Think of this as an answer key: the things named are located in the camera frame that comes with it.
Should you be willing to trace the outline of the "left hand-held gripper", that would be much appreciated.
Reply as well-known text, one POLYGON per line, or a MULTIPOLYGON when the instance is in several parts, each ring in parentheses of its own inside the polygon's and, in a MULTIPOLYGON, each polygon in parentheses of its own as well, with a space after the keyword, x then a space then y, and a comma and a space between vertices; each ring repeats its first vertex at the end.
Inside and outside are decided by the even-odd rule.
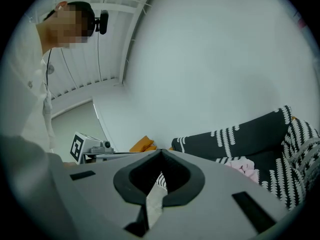
POLYGON ((140 152, 114 152, 108 140, 100 140, 80 132, 75 132, 70 148, 70 155, 78 165, 116 160, 136 154, 140 152))

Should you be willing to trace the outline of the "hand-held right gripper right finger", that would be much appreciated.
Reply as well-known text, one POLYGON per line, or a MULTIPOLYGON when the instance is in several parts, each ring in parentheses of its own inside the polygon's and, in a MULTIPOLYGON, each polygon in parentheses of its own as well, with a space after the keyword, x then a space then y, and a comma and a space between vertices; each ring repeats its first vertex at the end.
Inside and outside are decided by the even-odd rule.
POLYGON ((276 240, 290 228, 303 205, 287 210, 272 193, 226 165, 178 151, 170 152, 200 168, 201 192, 187 205, 165 207, 147 232, 149 240, 276 240), (246 192, 275 221, 258 233, 233 198, 246 192))

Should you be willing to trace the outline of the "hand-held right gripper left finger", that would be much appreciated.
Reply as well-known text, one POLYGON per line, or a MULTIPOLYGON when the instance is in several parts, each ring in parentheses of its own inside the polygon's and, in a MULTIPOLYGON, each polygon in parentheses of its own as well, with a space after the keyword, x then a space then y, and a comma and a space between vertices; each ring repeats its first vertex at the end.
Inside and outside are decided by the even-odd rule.
POLYGON ((148 176, 151 161, 160 155, 157 150, 66 168, 50 154, 49 235, 55 240, 162 239, 162 224, 149 226, 148 194, 136 187, 154 186, 148 176))

